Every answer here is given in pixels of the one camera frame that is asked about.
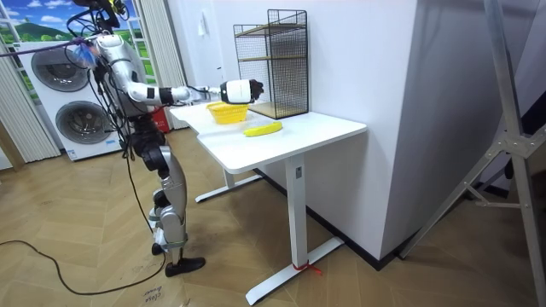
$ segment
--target white desk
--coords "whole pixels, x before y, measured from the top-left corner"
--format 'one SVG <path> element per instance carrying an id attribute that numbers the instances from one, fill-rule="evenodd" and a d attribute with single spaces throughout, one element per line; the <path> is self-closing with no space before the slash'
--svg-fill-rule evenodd
<path id="1" fill-rule="evenodd" d="M 249 111 L 245 122 L 218 125 L 206 110 L 205 104 L 174 108 L 171 113 L 177 119 L 188 123 L 198 134 L 199 143 L 224 168 L 226 186 L 203 194 L 197 197 L 196 201 L 203 201 L 261 178 L 257 175 L 234 182 L 232 174 L 239 174 L 282 159 L 285 161 L 293 265 L 287 266 L 251 289 L 247 293 L 250 305 L 302 271 L 295 268 L 304 268 L 307 263 L 313 264 L 343 244 L 340 238 L 334 237 L 315 250 L 307 252 L 304 152 L 363 133 L 367 130 L 365 124 L 309 112 L 280 119 L 282 130 L 276 133 L 246 137 L 242 132 L 249 125 L 271 119 Z"/>

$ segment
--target window blinds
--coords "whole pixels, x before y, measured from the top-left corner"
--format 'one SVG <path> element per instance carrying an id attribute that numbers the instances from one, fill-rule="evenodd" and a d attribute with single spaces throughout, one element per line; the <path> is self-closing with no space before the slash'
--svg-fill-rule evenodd
<path id="1" fill-rule="evenodd" d="M 148 33 L 150 42 L 148 48 L 152 50 L 151 57 L 155 61 L 155 72 L 159 86 L 177 87 L 185 85 L 183 65 L 178 54 L 176 36 L 170 23 L 166 2 L 161 0 L 136 0 L 140 6 L 142 27 Z M 167 121 L 174 129 L 185 128 L 187 125 L 175 119 L 167 110 Z"/>
<path id="2" fill-rule="evenodd" d="M 6 52 L 0 44 L 0 53 Z M 23 160 L 32 162 L 61 155 L 8 57 L 0 58 L 0 89 L 0 121 Z"/>

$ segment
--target landscape wallpaper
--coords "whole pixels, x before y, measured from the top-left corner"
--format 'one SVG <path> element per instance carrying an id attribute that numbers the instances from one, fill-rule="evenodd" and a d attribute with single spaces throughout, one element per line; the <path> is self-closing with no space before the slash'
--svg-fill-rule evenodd
<path id="1" fill-rule="evenodd" d="M 67 30 L 67 20 L 82 11 L 84 7 L 74 4 L 71 0 L 2 0 L 9 18 L 14 21 L 15 29 L 23 42 L 69 40 L 73 36 Z M 135 17 L 135 9 L 131 0 L 125 1 L 129 13 Z M 115 30 L 123 39 L 131 43 L 131 35 L 127 24 L 120 20 L 121 27 Z M 142 37 L 140 26 L 137 21 L 132 23 L 135 36 Z M 88 35 L 89 31 L 84 30 L 78 22 L 71 23 L 70 27 L 76 33 Z M 13 43 L 14 38 L 5 24 L 0 23 L 0 35 L 5 43 Z"/>

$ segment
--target dryer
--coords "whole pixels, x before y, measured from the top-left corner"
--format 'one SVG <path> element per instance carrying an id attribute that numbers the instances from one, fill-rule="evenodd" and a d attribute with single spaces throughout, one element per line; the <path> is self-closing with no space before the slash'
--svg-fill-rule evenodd
<path id="1" fill-rule="evenodd" d="M 64 42 L 17 43 L 28 51 Z M 20 62 L 71 160 L 121 150 L 118 134 L 96 99 L 95 80 L 73 65 L 75 46 L 20 55 Z"/>

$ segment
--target red tag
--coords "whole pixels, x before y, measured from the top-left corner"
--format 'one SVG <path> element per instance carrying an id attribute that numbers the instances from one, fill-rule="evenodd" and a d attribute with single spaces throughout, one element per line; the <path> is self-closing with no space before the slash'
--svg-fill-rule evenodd
<path id="1" fill-rule="evenodd" d="M 314 266 L 313 264 L 309 264 L 309 260 L 307 260 L 307 264 L 304 264 L 304 265 L 300 266 L 299 268 L 295 264 L 292 264 L 292 266 L 293 266 L 293 269 L 295 269 L 295 270 L 302 270 L 302 269 L 310 268 L 310 269 L 313 269 L 317 274 L 322 276 L 322 271 L 318 267 Z"/>
<path id="2" fill-rule="evenodd" d="M 169 132 L 169 123 L 167 122 L 167 117 L 165 115 L 165 109 L 159 110 L 154 112 L 154 115 L 152 115 L 155 125 L 159 130 L 161 130 L 163 133 Z"/>

